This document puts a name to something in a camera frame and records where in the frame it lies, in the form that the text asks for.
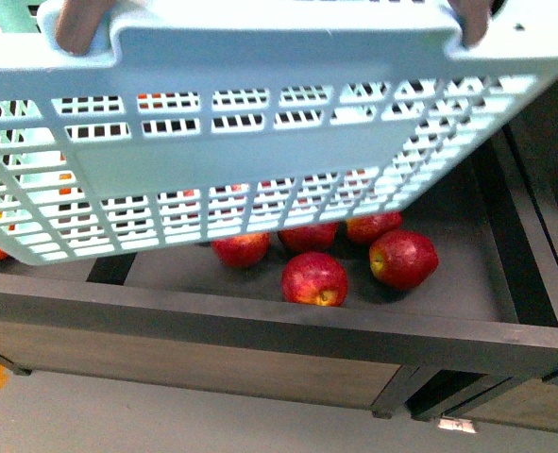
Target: finger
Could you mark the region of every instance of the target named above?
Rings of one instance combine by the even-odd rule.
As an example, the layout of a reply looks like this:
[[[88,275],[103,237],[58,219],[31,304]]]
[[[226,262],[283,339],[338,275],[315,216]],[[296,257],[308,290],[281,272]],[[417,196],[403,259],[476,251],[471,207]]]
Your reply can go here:
[[[463,22],[465,47],[476,45],[488,29],[493,0],[448,0]]]
[[[100,20],[115,0],[65,0],[55,30],[61,49],[84,55],[90,49]]]

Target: gray floor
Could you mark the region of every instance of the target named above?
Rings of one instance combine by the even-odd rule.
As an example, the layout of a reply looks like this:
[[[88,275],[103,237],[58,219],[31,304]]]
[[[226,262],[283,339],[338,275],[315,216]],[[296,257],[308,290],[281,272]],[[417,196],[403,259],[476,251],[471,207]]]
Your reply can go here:
[[[0,453],[557,452],[558,434],[36,372],[0,390]]]

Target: light blue crate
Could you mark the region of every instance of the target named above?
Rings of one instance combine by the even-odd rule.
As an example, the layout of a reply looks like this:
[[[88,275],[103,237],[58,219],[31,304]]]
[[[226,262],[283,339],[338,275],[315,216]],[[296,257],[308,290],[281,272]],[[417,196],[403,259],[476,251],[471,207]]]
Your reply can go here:
[[[558,1],[472,50],[438,0],[120,2],[81,58],[59,4],[0,34],[0,247],[32,264],[404,210],[558,77]]]
[[[38,33],[37,10],[43,0],[0,0],[0,32]]]

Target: red apple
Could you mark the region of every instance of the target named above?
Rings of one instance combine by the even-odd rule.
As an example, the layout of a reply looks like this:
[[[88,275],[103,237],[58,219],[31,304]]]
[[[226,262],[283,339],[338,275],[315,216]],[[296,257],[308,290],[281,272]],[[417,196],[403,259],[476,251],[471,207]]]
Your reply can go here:
[[[228,267],[251,267],[270,247],[270,233],[251,233],[211,242],[215,255]]]
[[[419,286],[439,263],[430,239],[403,229],[377,239],[369,249],[369,260],[377,280],[401,291]]]
[[[287,302],[338,307],[346,299],[347,276],[326,253],[306,252],[287,263],[280,286]]]
[[[332,246],[339,224],[299,226],[279,231],[279,239],[295,253],[322,252]]]
[[[382,234],[397,229],[400,225],[402,225],[400,212],[353,217],[346,220],[346,236],[358,245],[370,245],[379,239]]]

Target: wooden cabinet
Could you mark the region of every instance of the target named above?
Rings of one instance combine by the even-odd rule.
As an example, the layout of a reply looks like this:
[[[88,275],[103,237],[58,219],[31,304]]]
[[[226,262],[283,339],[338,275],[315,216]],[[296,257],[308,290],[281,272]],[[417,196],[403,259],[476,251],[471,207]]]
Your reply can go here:
[[[496,134],[403,213],[441,259],[416,291],[381,287],[343,231],[330,251],[350,279],[342,308],[281,300],[289,255],[276,238],[245,272],[204,244],[42,267],[6,260],[0,361],[380,416],[412,397],[450,411],[505,382],[536,384],[558,372],[557,216],[511,147]],[[459,394],[419,399],[458,377]]]
[[[558,260],[558,83],[513,120],[506,135]],[[445,414],[558,431],[558,370],[534,377],[441,372],[408,404],[419,419]]]

